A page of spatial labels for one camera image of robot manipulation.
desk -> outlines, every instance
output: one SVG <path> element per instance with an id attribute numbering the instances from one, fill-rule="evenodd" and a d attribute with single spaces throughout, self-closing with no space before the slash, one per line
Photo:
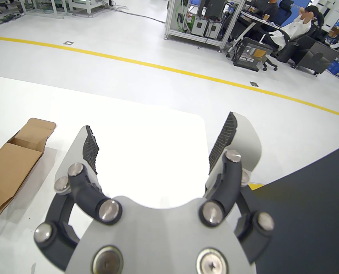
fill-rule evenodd
<path id="1" fill-rule="evenodd" d="M 252 15 L 252 14 L 246 12 L 246 11 L 241 11 L 241 16 L 242 16 L 242 15 L 243 15 L 245 18 L 250 19 L 250 20 L 251 20 L 251 23 L 250 23 L 250 25 L 249 25 L 249 26 L 241 33 L 241 35 L 239 35 L 238 38 L 232 43 L 232 46 L 229 48 L 228 53 L 230 53 L 230 52 L 232 51 L 233 47 L 236 47 L 236 44 L 237 44 L 239 41 L 241 41 L 241 40 L 244 38 L 244 35 L 246 35 L 247 32 L 248 32 L 249 30 L 251 30 L 256 24 L 258 24 L 259 26 L 265 24 L 265 25 L 271 26 L 271 27 L 273 27 L 273 28 L 275 28 L 275 29 L 280 29 L 280 28 L 281 28 L 280 26 L 276 25 L 276 24 L 273 23 L 273 22 L 264 21 L 264 20 L 260 19 L 259 17 L 256 17 L 256 16 L 254 16 L 254 15 Z"/>
<path id="2" fill-rule="evenodd" d="M 193 41 L 201 42 L 201 43 L 207 43 L 216 47 L 219 47 L 220 50 L 225 47 L 225 44 L 230 36 L 230 33 L 235 25 L 235 22 L 237 20 L 237 17 L 240 14 L 241 9 L 243 8 L 243 5 L 245 3 L 245 0 L 225 0 L 229 2 L 234 2 L 237 4 L 237 8 L 234 10 L 233 17 L 231 21 L 229 22 L 228 28 L 224 34 L 224 37 L 221 41 L 218 41 L 216 39 L 211 39 L 207 37 L 201 37 L 197 35 L 193 35 L 190 33 L 183 33 L 180 32 L 177 28 L 177 21 L 175 18 L 176 14 L 176 8 L 177 5 L 179 5 L 181 0 L 169 0 L 168 4 L 168 11 L 167 11 L 167 19 L 166 19 L 166 27 L 165 27 L 165 39 L 167 39 L 168 35 L 175 35 L 177 37 L 191 39 Z"/>
<path id="3" fill-rule="evenodd" d="M 96 168 L 107 196 L 165 208 L 204 194 L 209 162 L 198 115 L 0 77 L 0 148 L 31 117 L 56 129 L 0 216 L 0 273 L 62 273 L 36 248 L 33 232 L 55 195 L 56 170 L 85 124 L 100 148 Z M 69 222 L 81 237 L 91 218 L 74 207 Z"/>

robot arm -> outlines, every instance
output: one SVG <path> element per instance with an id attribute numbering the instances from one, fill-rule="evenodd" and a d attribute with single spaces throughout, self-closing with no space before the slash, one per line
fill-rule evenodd
<path id="1" fill-rule="evenodd" d="M 250 264 L 271 241 L 274 223 L 261 212 L 245 174 L 260 157 L 257 135 L 253 158 L 247 145 L 238 146 L 242 156 L 232 147 L 244 133 L 243 143 L 256 135 L 246 118 L 230 113 L 209 157 L 204 197 L 177 208 L 151 209 L 102 193 L 95 169 L 99 148 L 84 126 L 57 171 L 56 195 L 34 232 L 36 245 L 68 274 L 250 274 Z M 74 203 L 93 219 L 81 239 L 68 225 Z M 226 218 L 235 203 L 242 217 L 233 231 Z"/>

box flap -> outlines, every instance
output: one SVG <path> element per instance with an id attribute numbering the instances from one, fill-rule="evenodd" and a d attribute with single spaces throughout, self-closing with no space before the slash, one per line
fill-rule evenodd
<path id="1" fill-rule="evenodd" d="M 54 122 L 30 118 L 9 143 L 43 152 L 46 140 L 52 134 L 55 127 L 56 124 Z"/>
<path id="2" fill-rule="evenodd" d="M 41 151 L 6 143 L 0 149 L 0 206 L 13 197 Z"/>

bolt head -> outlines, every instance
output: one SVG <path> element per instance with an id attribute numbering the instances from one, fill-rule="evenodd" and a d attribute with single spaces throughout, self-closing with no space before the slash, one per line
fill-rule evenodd
<path id="1" fill-rule="evenodd" d="M 208 201 L 203 205 L 202 215 L 207 222 L 213 225 L 219 224 L 224 218 L 221 207 L 212 201 Z"/>
<path id="2" fill-rule="evenodd" d="M 228 265 L 223 255 L 213 248 L 207 248 L 200 252 L 197 258 L 198 274 L 226 274 Z"/>
<path id="3" fill-rule="evenodd" d="M 262 229 L 266 231 L 272 231 L 275 228 L 275 222 L 273 218 L 266 212 L 261 212 L 258 215 L 258 224 L 262 227 Z"/>
<path id="4" fill-rule="evenodd" d="M 41 223 L 34 232 L 34 240 L 43 243 L 52 236 L 52 226 L 48 223 Z"/>
<path id="5" fill-rule="evenodd" d="M 69 183 L 68 183 L 67 176 L 60 177 L 54 183 L 54 190 L 56 191 L 56 193 L 63 193 L 68 187 L 69 187 Z"/>
<path id="6" fill-rule="evenodd" d="M 111 222 L 118 216 L 120 211 L 119 203 L 115 200 L 108 199 L 103 202 L 99 209 L 99 217 L 104 222 Z"/>
<path id="7" fill-rule="evenodd" d="M 123 257 L 119 249 L 113 246 L 102 248 L 92 262 L 94 274 L 120 274 L 123 268 Z"/>
<path id="8" fill-rule="evenodd" d="M 73 163 L 68 168 L 68 175 L 70 177 L 77 176 L 82 172 L 82 170 L 83 170 L 83 164 L 82 163 Z"/>
<path id="9" fill-rule="evenodd" d="M 250 177 L 244 170 L 241 171 L 241 186 L 245 187 L 249 184 Z"/>
<path id="10" fill-rule="evenodd" d="M 234 163 L 238 163 L 241 160 L 241 156 L 236 150 L 227 150 L 225 156 Z"/>

black rubber grip pad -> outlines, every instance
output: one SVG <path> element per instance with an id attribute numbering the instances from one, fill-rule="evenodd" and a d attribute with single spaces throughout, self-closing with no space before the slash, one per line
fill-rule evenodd
<path id="1" fill-rule="evenodd" d="M 94 172 L 96 171 L 96 157 L 99 152 L 99 147 L 96 143 L 96 139 L 89 125 L 86 125 L 87 129 L 87 138 L 83 145 L 83 159 L 87 161 L 87 163 L 91 166 Z"/>
<path id="2" fill-rule="evenodd" d="M 237 119 L 235 118 L 233 113 L 230 112 L 214 144 L 214 147 L 211 150 L 211 153 L 209 156 L 209 162 L 210 162 L 209 174 L 214 168 L 217 160 L 220 158 L 221 153 L 223 152 L 224 148 L 232 142 L 234 135 L 236 134 L 236 130 L 237 130 Z"/>

